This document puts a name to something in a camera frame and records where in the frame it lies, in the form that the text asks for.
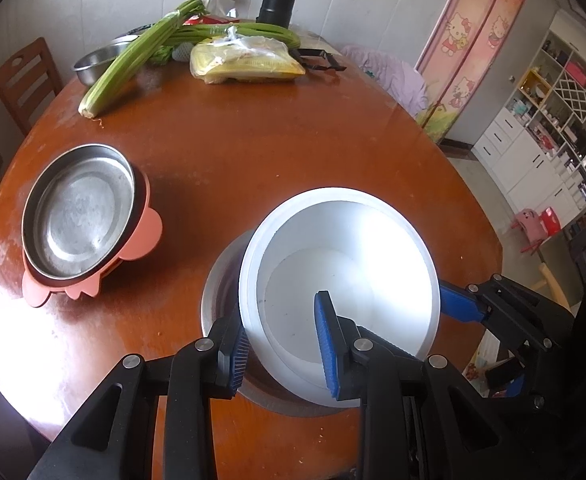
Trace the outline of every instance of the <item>table top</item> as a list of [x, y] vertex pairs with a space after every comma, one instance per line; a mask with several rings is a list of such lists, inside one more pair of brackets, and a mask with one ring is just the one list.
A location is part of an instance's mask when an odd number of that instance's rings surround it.
[[[343, 61], [348, 69], [337, 75], [274, 84], [207, 86], [187, 65], [147, 68], [100, 120], [77, 113], [77, 80], [55, 98], [0, 184], [0, 391], [42, 434], [54, 438], [122, 356], [170, 355], [201, 336], [202, 289], [216, 258], [305, 190], [352, 187], [389, 203], [417, 229], [444, 280], [463, 286], [501, 270], [498, 238], [452, 165]], [[31, 308], [22, 298], [26, 197], [51, 160], [86, 142], [114, 146], [148, 174], [164, 234], [153, 253], [110, 274], [96, 298], [56, 294]], [[442, 315], [432, 352], [463, 368], [483, 332]], [[356, 462], [357, 410], [295, 418], [237, 396], [214, 400], [212, 420], [222, 480], [323, 478]]]

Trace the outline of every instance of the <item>yellow food package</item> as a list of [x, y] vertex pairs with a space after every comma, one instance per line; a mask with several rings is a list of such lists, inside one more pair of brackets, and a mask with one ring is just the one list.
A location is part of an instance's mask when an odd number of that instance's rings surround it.
[[190, 72], [206, 84], [227, 79], [260, 82], [292, 79], [305, 73], [284, 43], [262, 36], [241, 36], [235, 27], [224, 38], [196, 44], [190, 53]]

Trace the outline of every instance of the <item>hello kitty cartoon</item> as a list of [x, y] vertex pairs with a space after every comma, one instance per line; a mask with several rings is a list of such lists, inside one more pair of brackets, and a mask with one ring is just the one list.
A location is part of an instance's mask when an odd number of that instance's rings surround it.
[[467, 78], [463, 77], [462, 80], [457, 83], [453, 88], [453, 98], [448, 102], [453, 108], [461, 108], [464, 101], [468, 99], [468, 96], [473, 91], [475, 82], [468, 81]]
[[495, 23], [493, 23], [490, 29], [489, 46], [491, 48], [495, 48], [496, 46], [498, 46], [504, 39], [504, 36], [506, 36], [507, 31], [508, 22], [504, 20], [501, 16], [498, 16], [495, 20]]
[[459, 12], [456, 12], [450, 21], [446, 24], [448, 37], [442, 43], [442, 52], [452, 56], [458, 50], [462, 50], [468, 44], [468, 34], [471, 31], [471, 22], [467, 18], [462, 18]]

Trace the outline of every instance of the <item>hello kitty door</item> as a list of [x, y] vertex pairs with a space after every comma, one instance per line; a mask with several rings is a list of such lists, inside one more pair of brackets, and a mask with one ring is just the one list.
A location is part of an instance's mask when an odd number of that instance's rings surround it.
[[472, 98], [524, 0], [449, 0], [417, 70], [428, 108], [416, 121], [439, 142]]

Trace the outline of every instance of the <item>red chair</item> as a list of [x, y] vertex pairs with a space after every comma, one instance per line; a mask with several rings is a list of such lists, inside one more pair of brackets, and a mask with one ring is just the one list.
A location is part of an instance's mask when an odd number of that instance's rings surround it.
[[524, 231], [530, 243], [519, 252], [530, 251], [531, 254], [539, 249], [544, 240], [562, 229], [559, 218], [552, 207], [547, 207], [539, 215], [532, 209], [524, 209], [515, 215], [515, 221], [510, 228], [514, 229], [518, 226]]

